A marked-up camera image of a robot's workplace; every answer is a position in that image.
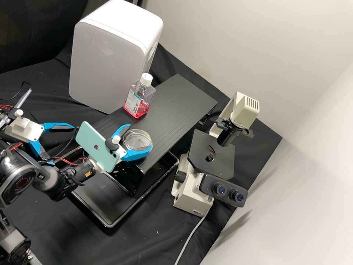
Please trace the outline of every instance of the black plate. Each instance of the black plate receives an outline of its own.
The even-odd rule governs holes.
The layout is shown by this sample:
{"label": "black plate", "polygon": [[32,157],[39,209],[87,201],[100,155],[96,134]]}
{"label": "black plate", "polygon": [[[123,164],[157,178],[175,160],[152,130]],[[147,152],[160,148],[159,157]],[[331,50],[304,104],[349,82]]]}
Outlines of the black plate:
{"label": "black plate", "polygon": [[166,153],[140,179],[133,197],[129,196],[115,178],[108,173],[96,173],[85,181],[83,187],[72,192],[73,196],[88,208],[106,227],[114,227],[179,163],[171,152]]}

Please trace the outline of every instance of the white cable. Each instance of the white cable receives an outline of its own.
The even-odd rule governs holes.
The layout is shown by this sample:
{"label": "white cable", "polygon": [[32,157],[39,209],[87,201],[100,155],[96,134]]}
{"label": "white cable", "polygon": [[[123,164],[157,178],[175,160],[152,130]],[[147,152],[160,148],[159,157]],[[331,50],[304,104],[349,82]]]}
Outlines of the white cable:
{"label": "white cable", "polygon": [[206,212],[206,214],[205,214],[205,215],[201,218],[201,220],[197,223],[197,225],[195,226],[195,228],[191,231],[191,233],[190,233],[189,237],[187,238],[187,240],[186,240],[186,242],[185,242],[185,244],[184,244],[182,250],[180,251],[179,256],[178,256],[178,258],[176,259],[176,262],[174,263],[174,265],[178,265],[178,262],[179,262],[181,256],[183,255],[184,250],[185,250],[186,246],[188,245],[188,243],[189,243],[189,241],[190,241],[192,235],[195,233],[196,229],[200,226],[200,224],[204,221],[204,219],[206,218],[206,215],[208,214],[209,211],[210,211],[210,209]]}

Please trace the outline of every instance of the black cloth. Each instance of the black cloth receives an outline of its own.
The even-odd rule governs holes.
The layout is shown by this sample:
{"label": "black cloth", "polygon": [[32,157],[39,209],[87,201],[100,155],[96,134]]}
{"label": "black cloth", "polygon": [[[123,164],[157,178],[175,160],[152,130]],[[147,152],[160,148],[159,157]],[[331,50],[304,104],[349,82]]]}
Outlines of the black cloth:
{"label": "black cloth", "polygon": [[[219,102],[215,111],[229,100],[214,86],[158,46],[151,67],[156,83],[175,73]],[[25,102],[25,116],[39,123],[50,121],[79,125],[83,120],[95,123],[105,114],[80,104],[68,95],[68,67],[50,60],[0,75],[1,97],[10,97],[23,80],[32,84],[33,93]],[[264,163],[279,144],[281,137],[256,120],[256,137],[239,141],[236,154],[236,177],[233,181],[248,188]],[[173,148],[175,155],[188,150],[192,130]],[[53,148],[71,137],[69,133],[45,135],[42,143]],[[119,225],[111,230],[98,226],[89,214],[81,212],[70,200],[53,202],[30,187],[6,212],[13,222],[32,239],[31,249],[43,264],[174,264],[189,233],[199,217],[174,208],[170,194],[172,172]],[[180,264],[199,264],[234,211],[215,201],[205,221],[192,237]]]}
{"label": "black cloth", "polygon": [[0,73],[52,59],[74,32],[87,0],[0,1]]}

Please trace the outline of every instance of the microscope focus knob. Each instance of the microscope focus knob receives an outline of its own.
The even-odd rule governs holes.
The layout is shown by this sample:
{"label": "microscope focus knob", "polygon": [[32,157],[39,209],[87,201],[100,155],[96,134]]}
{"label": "microscope focus knob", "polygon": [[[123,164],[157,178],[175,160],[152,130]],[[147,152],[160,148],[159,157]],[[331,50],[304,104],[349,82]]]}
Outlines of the microscope focus knob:
{"label": "microscope focus knob", "polygon": [[175,174],[175,180],[179,183],[184,183],[185,179],[186,179],[186,173],[178,170]]}

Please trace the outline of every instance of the red wire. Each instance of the red wire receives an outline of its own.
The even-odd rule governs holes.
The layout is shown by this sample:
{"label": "red wire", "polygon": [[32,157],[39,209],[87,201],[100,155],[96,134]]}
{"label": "red wire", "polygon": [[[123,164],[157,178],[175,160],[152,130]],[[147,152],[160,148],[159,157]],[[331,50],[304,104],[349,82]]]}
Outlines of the red wire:
{"label": "red wire", "polygon": [[20,142],[20,143],[18,143],[18,144],[16,144],[16,145],[10,147],[9,150],[12,151],[12,150],[14,150],[15,148],[17,148],[17,147],[19,147],[19,146],[21,146],[21,145],[22,145],[22,143]]}
{"label": "red wire", "polygon": [[1,109],[6,109],[6,110],[11,110],[11,109],[9,109],[9,108],[7,108],[7,107],[5,107],[5,106],[2,106],[2,105],[0,105],[0,108],[1,108]]}
{"label": "red wire", "polygon": [[66,164],[69,164],[69,165],[71,165],[71,166],[78,166],[78,164],[72,163],[72,162],[66,160],[65,158],[60,158],[60,157],[58,157],[58,156],[54,156],[54,158],[60,159],[61,161],[64,161]]}

